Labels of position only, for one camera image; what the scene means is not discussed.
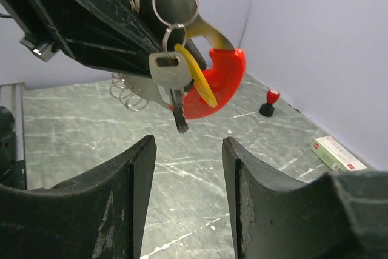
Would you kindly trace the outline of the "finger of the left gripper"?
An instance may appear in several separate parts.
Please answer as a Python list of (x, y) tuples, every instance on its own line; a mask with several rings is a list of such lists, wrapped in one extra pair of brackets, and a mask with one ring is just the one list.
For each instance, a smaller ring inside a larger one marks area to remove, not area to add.
[(63, 52), (108, 72), (149, 77), (169, 24), (193, 14), (185, 0), (1, 0), (24, 32), (21, 44), (43, 61)]

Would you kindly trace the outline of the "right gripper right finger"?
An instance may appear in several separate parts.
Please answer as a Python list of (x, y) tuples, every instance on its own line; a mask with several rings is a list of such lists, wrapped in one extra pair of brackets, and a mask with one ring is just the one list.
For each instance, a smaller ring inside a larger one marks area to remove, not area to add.
[(304, 183), (225, 138), (236, 258), (386, 258), (387, 173), (327, 172)]

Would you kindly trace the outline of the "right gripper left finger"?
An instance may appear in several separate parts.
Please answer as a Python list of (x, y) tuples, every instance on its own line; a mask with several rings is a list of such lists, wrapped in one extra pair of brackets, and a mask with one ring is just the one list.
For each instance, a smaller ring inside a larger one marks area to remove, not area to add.
[(118, 156), (45, 189), (1, 187), (2, 258), (139, 258), (157, 146)]

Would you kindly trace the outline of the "silver key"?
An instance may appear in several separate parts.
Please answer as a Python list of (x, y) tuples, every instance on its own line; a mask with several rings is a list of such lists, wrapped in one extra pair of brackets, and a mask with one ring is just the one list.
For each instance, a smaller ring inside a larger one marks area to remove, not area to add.
[[(161, 66), (159, 59), (176, 61), (176, 64)], [(179, 52), (157, 52), (149, 54), (149, 70), (152, 80), (169, 96), (177, 131), (185, 134), (189, 126), (184, 117), (184, 87), (192, 82), (186, 59)]]

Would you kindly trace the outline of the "yellow capped key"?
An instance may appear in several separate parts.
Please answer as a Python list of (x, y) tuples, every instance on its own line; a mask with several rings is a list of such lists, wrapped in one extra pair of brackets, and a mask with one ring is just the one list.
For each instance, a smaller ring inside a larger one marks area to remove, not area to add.
[(181, 44), (175, 44), (175, 52), (182, 53), (185, 57), (187, 65), (190, 70), (190, 74), (193, 79), (193, 85), (198, 92), (199, 96), (204, 100), (204, 102), (210, 107), (216, 107), (218, 102), (216, 97), (211, 90), (200, 66), (198, 65), (196, 59), (192, 54)]

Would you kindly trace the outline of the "saw keychain with red handle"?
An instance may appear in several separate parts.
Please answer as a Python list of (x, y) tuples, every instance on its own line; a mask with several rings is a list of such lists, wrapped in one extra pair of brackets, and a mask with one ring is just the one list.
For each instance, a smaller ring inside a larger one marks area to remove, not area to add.
[[(130, 0), (131, 5), (140, 0)], [(199, 0), (151, 0), (151, 12), (166, 29), (160, 52), (175, 52), (175, 44), (185, 47), (188, 39), (201, 36), (207, 40), (211, 49), (209, 56), (212, 66), (201, 69), (218, 105), (208, 106), (196, 91), (193, 80), (184, 87), (184, 117), (187, 120), (210, 116), (222, 109), (238, 90), (246, 71), (244, 51), (236, 49), (216, 28), (206, 22), (199, 14)], [(159, 59), (161, 66), (175, 65), (176, 61)], [(172, 111), (168, 94), (154, 80), (127, 76), (127, 84), (132, 85), (135, 94), (149, 101), (159, 103)]]

